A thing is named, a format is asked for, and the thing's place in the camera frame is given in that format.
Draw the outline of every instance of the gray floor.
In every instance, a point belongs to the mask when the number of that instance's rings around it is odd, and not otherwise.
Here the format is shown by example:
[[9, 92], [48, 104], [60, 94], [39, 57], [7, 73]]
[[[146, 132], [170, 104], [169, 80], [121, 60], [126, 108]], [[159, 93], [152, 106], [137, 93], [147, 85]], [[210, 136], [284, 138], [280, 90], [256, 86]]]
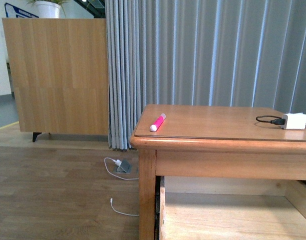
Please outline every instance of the gray floor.
[[0, 102], [0, 127], [18, 121], [15, 99]]

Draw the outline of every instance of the table top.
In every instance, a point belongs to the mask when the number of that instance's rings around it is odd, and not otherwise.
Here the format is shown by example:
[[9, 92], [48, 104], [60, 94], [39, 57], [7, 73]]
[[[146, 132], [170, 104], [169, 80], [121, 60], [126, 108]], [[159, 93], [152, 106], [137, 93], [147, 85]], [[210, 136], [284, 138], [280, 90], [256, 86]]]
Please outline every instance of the table top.
[[[149, 130], [158, 116], [166, 119], [156, 132]], [[306, 142], [305, 130], [284, 130], [256, 121], [257, 116], [283, 113], [265, 107], [224, 107], [149, 104], [133, 133], [141, 138]]]

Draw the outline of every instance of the wooden floor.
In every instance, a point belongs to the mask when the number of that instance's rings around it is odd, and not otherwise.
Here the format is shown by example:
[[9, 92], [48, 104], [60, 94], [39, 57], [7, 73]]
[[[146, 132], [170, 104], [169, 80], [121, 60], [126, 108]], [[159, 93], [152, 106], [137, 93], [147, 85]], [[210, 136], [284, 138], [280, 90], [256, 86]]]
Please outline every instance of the wooden floor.
[[[138, 181], [110, 176], [104, 158], [127, 159], [136, 177], [138, 153], [113, 151], [95, 137], [43, 134], [35, 143], [18, 124], [0, 129], [0, 240], [136, 240]], [[109, 168], [114, 165], [108, 161]]]

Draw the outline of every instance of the white cable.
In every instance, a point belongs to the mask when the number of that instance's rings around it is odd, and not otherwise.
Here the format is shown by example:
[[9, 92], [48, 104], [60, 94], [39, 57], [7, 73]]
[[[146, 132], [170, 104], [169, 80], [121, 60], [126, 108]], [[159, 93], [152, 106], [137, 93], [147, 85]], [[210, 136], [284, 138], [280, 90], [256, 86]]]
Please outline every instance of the white cable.
[[118, 214], [123, 214], [123, 215], [126, 215], [126, 216], [132, 216], [132, 217], [138, 217], [139, 215], [137, 214], [127, 214], [127, 213], [123, 213], [123, 212], [120, 212], [120, 211], [116, 211], [114, 208], [113, 208], [113, 199], [111, 198], [111, 207], [112, 209], [117, 212]]
[[119, 178], [119, 179], [123, 179], [123, 180], [138, 180], [138, 178], [123, 178], [123, 177], [120, 177], [120, 176], [117, 176], [117, 175], [112, 174], [112, 173], [108, 170], [108, 168], [107, 168], [106, 159], [110, 159], [110, 160], [112, 160], [113, 162], [116, 162], [116, 160], [114, 160], [114, 159], [112, 159], [112, 158], [110, 158], [110, 157], [104, 158], [104, 164], [105, 164], [106, 170], [107, 170], [108, 173], [111, 174], [112, 176], [114, 176], [114, 177], [116, 177], [116, 178]]

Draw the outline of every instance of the white charging cable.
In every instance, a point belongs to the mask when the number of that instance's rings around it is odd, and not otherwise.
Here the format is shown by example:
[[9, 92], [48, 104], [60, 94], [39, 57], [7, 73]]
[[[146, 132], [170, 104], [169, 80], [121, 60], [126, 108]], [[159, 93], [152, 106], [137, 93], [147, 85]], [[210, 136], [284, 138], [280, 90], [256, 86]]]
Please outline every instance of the white charging cable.
[[116, 178], [119, 178], [119, 179], [122, 179], [122, 180], [138, 180], [138, 178], [123, 178], [123, 177], [114, 175], [113, 173], [111, 173], [111, 172], [108, 170], [107, 165], [106, 165], [106, 159], [112, 160], [112, 161], [113, 161], [116, 165], [118, 165], [118, 166], [120, 166], [122, 162], [121, 162], [120, 160], [115, 160], [115, 159], [112, 159], [112, 158], [110, 158], [110, 157], [104, 158], [104, 164], [105, 164], [106, 170], [107, 170], [108, 173], [111, 174], [112, 176], [114, 176], [114, 177], [116, 177]]
[[131, 217], [138, 217], [139, 215], [137, 214], [127, 214], [127, 213], [123, 213], [123, 212], [120, 212], [120, 211], [116, 211], [113, 207], [113, 199], [111, 198], [111, 207], [112, 209], [117, 212], [118, 214], [123, 214], [123, 215], [126, 215], [126, 216], [131, 216]]

